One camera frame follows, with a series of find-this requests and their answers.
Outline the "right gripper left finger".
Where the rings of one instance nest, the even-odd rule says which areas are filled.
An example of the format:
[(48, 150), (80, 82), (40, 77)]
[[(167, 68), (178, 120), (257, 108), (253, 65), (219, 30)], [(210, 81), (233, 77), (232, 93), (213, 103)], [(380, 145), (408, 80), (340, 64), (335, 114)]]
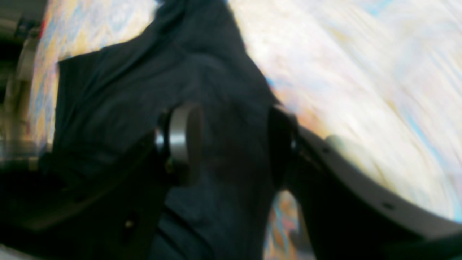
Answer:
[(145, 260), (165, 199), (200, 174), (202, 108), (164, 111), (120, 158), (91, 178), (66, 168), (50, 173), (6, 161), (1, 166), (1, 244), (48, 260)]

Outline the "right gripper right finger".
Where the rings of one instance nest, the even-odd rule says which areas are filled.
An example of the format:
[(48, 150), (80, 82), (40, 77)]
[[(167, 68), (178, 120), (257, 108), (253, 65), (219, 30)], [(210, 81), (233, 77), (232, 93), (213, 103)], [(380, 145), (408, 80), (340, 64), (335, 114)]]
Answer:
[(318, 260), (461, 259), (461, 224), (439, 217), (374, 182), (284, 107), (267, 122), (277, 189), (298, 202)]

